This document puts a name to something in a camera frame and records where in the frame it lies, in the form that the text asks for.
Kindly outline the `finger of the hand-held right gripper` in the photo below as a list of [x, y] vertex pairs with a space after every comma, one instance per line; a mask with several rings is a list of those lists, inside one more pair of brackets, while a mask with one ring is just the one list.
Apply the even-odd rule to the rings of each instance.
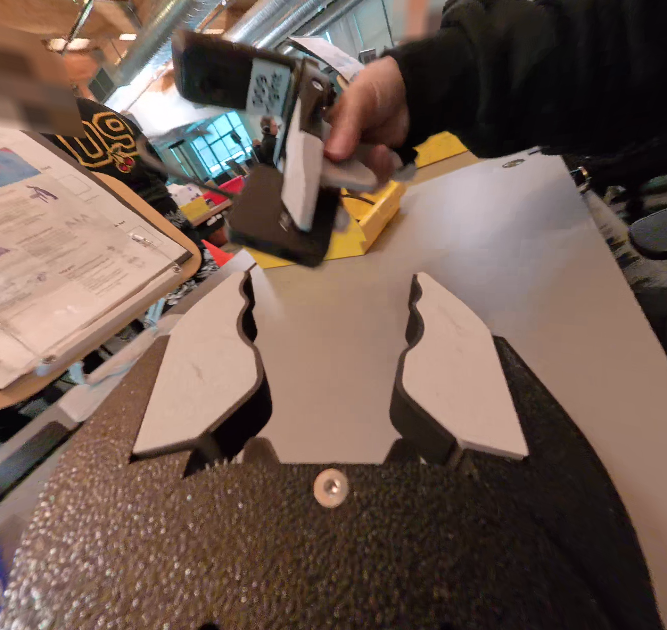
[[281, 200], [297, 229], [309, 233], [319, 196], [328, 124], [318, 114], [302, 120], [302, 106], [296, 103], [284, 142]]

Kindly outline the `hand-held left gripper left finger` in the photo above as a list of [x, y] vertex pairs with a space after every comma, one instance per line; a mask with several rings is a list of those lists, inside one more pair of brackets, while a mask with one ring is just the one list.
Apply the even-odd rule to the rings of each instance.
[[249, 270], [228, 276], [169, 335], [134, 442], [133, 459], [191, 452], [233, 459], [272, 415], [270, 385], [255, 345]]

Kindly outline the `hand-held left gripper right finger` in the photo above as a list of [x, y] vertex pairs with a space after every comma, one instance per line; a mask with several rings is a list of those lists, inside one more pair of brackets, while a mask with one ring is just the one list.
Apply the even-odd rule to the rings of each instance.
[[525, 459], [528, 444], [488, 326], [424, 272], [412, 277], [408, 309], [389, 407], [394, 428], [429, 464], [468, 451]]

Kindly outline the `black silver switch box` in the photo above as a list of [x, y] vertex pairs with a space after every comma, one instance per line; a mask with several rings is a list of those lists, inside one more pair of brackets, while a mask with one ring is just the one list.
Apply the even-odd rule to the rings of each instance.
[[247, 175], [243, 190], [233, 198], [226, 217], [228, 240], [272, 259], [317, 268], [329, 250], [340, 191], [320, 189], [312, 229], [303, 232], [282, 202], [282, 187], [283, 175], [276, 167], [256, 166]]

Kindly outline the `yellow plastic bin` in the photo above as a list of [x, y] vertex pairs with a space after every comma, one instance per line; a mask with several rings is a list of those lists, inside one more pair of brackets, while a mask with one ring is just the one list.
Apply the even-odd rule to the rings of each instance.
[[363, 256], [400, 212], [401, 199], [410, 186], [479, 163], [479, 158], [447, 132], [430, 137], [417, 151], [416, 171], [410, 180], [390, 182], [370, 195], [343, 191], [347, 225], [343, 231], [333, 232], [324, 260]]

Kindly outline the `person's right forearm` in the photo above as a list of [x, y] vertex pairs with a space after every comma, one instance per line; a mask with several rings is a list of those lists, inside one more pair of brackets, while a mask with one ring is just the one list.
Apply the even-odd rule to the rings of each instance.
[[407, 156], [450, 132], [475, 155], [606, 155], [666, 135], [666, 0], [466, 0], [388, 55]]

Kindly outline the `grey desk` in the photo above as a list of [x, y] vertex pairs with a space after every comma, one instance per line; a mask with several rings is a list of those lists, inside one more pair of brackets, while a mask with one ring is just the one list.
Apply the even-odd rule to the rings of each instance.
[[[470, 186], [496, 193], [471, 231], [472, 193], [444, 183], [407, 199], [407, 231], [364, 270], [279, 270], [282, 318], [260, 323], [272, 415], [264, 459], [193, 473], [193, 576], [174, 629], [662, 629], [644, 555], [596, 451], [504, 338], [493, 335], [529, 455], [468, 451], [423, 461], [389, 407], [414, 274], [489, 327], [537, 323], [568, 267], [569, 230], [530, 250], [492, 220], [492, 164]], [[414, 232], [412, 244], [407, 233]], [[264, 452], [269, 446], [278, 450]]]

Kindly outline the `person's right hand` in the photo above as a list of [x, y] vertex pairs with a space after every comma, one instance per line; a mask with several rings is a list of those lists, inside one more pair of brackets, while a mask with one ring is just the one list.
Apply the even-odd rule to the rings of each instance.
[[393, 180], [399, 169], [394, 154], [407, 140], [410, 114], [399, 66], [384, 56], [366, 66], [329, 112], [331, 126], [324, 155], [333, 162], [354, 157], [358, 146], [369, 146], [361, 161], [378, 184]]

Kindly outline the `red background bin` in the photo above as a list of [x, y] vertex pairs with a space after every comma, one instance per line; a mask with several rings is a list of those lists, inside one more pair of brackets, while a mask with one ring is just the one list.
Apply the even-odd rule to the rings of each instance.
[[244, 189], [246, 183], [243, 178], [233, 179], [229, 182], [223, 183], [220, 186], [215, 186], [213, 189], [203, 189], [202, 194], [205, 200], [211, 202], [213, 206], [220, 205], [224, 202], [233, 200]]

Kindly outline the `red cone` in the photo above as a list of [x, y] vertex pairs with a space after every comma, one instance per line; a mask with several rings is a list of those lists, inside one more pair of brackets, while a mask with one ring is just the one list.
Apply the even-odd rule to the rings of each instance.
[[218, 267], [223, 267], [235, 258], [235, 254], [223, 251], [220, 247], [216, 247], [206, 240], [203, 240], [202, 243]]

